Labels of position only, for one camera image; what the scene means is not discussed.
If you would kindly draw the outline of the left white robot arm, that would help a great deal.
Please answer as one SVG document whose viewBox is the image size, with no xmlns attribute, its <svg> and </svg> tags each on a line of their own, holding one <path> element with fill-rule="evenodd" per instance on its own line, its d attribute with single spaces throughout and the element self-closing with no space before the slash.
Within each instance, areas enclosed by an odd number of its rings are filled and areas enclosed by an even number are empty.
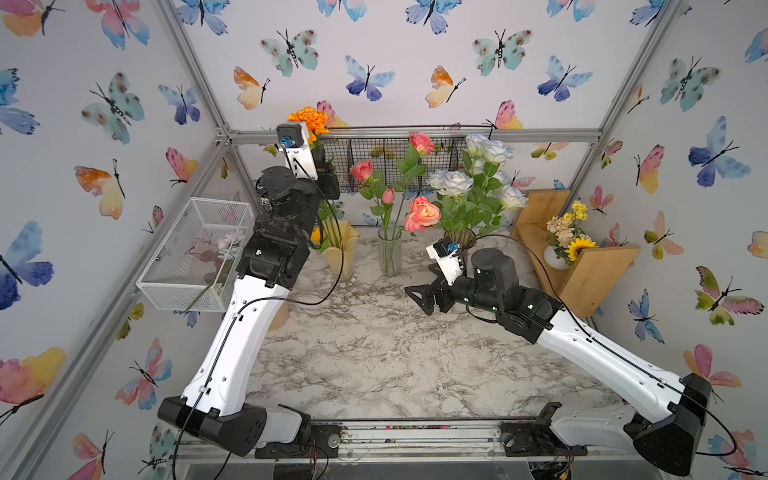
<svg viewBox="0 0 768 480">
<path fill-rule="evenodd" d="M 299 278 L 323 203 L 339 196 L 322 156 L 308 146 L 282 148 L 283 166 L 265 169 L 256 183 L 263 205 L 242 247 L 222 324 L 191 382 L 164 399 L 160 420 L 244 457 L 271 443 L 296 442 L 310 418 L 295 409 L 248 405 L 248 377 L 266 333 Z"/>
</svg>

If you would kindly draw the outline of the pink rose small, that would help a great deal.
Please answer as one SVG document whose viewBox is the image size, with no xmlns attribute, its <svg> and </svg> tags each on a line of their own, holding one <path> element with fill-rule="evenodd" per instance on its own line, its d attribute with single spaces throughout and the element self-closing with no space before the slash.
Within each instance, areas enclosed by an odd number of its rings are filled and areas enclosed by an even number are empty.
<svg viewBox="0 0 768 480">
<path fill-rule="evenodd" d="M 381 198 L 382 206 L 384 207 L 384 214 L 382 217 L 382 227 L 379 237 L 382 241 L 381 249 L 384 268 L 387 268 L 390 257 L 391 241 L 389 228 L 395 196 L 395 191 L 391 188 L 388 188 L 384 191 Z"/>
</svg>

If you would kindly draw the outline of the pink rose pile top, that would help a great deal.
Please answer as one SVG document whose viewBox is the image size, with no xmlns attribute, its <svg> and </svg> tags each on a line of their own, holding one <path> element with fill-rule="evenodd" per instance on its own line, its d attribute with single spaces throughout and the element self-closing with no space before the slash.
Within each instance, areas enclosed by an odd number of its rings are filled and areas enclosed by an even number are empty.
<svg viewBox="0 0 768 480">
<path fill-rule="evenodd" d="M 418 196 L 410 204 L 410 211 L 405 218 L 404 228 L 409 234 L 415 234 L 435 226 L 440 220 L 440 209 L 428 198 Z"/>
</svg>

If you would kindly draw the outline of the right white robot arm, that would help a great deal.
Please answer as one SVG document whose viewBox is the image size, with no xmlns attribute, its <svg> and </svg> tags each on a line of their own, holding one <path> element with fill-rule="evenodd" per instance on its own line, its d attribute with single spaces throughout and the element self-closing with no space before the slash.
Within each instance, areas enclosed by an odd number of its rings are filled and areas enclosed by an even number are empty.
<svg viewBox="0 0 768 480">
<path fill-rule="evenodd" d="M 446 313 L 456 304 L 485 311 L 485 322 L 573 362 L 626 403 L 614 410 L 578 410 L 551 402 L 528 432 L 511 434 L 510 453 L 627 449 L 667 474 L 690 474 L 708 414 L 707 380 L 653 365 L 577 319 L 563 302 L 521 286 L 514 260 L 496 248 L 475 251 L 469 262 L 447 239 L 427 252 L 435 280 L 405 289 L 425 314 Z"/>
</svg>

